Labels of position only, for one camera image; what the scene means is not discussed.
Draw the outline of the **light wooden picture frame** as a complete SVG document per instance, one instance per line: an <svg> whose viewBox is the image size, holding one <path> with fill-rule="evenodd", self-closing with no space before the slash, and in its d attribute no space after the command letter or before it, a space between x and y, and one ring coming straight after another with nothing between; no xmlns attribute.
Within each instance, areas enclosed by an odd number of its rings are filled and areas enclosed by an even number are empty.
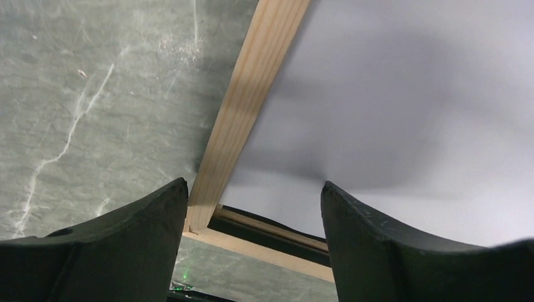
<svg viewBox="0 0 534 302"><path fill-rule="evenodd" d="M219 201L309 1L259 1L194 181L184 236L333 282L331 268L212 230Z"/></svg>

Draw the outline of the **photo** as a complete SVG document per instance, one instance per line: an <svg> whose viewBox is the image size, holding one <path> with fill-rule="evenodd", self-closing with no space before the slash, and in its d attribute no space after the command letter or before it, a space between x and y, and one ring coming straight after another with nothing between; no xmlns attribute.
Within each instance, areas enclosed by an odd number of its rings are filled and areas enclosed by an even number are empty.
<svg viewBox="0 0 534 302"><path fill-rule="evenodd" d="M326 181L426 232L533 236L533 2L314 1L221 202L323 236Z"/></svg>

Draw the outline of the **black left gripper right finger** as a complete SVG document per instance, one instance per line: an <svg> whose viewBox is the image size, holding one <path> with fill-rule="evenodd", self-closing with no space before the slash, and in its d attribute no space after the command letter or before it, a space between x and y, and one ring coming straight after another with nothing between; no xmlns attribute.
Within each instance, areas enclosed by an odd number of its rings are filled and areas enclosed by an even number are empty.
<svg viewBox="0 0 534 302"><path fill-rule="evenodd" d="M480 247L409 226L327 181L321 215L340 301L532 301L533 240Z"/></svg>

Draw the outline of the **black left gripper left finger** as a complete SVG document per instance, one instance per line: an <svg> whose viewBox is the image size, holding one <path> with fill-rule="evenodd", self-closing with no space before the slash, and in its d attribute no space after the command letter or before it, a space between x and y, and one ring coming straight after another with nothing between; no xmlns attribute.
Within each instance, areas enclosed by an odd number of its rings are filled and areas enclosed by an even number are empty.
<svg viewBox="0 0 534 302"><path fill-rule="evenodd" d="M45 237L1 242L2 301L165 301L188 207L177 178Z"/></svg>

